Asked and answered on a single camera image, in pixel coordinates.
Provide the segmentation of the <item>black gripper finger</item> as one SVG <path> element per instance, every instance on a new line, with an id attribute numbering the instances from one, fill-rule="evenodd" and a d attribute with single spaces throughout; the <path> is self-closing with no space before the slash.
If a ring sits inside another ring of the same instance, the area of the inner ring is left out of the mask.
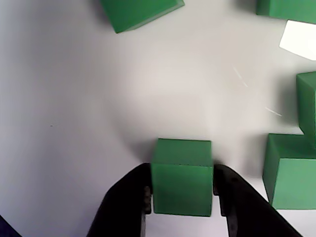
<path id="1" fill-rule="evenodd" d="M 144 237 L 153 195 L 151 165 L 142 163 L 105 194 L 88 237 Z"/>
<path id="2" fill-rule="evenodd" d="M 214 165 L 213 193 L 220 199 L 230 237 L 300 237 L 245 179 L 230 167 Z"/>

